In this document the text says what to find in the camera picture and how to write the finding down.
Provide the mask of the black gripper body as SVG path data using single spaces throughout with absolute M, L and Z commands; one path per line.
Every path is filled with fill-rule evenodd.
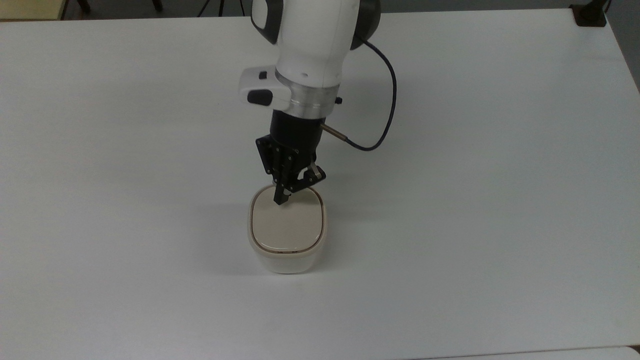
M 300 166 L 310 166 L 317 160 L 316 150 L 322 139 L 325 117 L 305 119 L 274 110 L 270 120 L 270 137 L 299 157 Z

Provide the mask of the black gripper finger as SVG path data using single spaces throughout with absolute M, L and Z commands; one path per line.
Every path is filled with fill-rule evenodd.
M 327 177 L 322 167 L 317 166 L 314 161 L 312 161 L 299 175 L 301 176 L 300 178 L 296 178 L 295 181 L 291 182 L 292 194 L 308 189 L 318 182 L 322 182 Z
M 276 142 L 270 135 L 259 137 L 255 144 L 266 174 L 272 176 L 273 201 L 281 206 L 297 191 L 300 169 L 298 152 Z

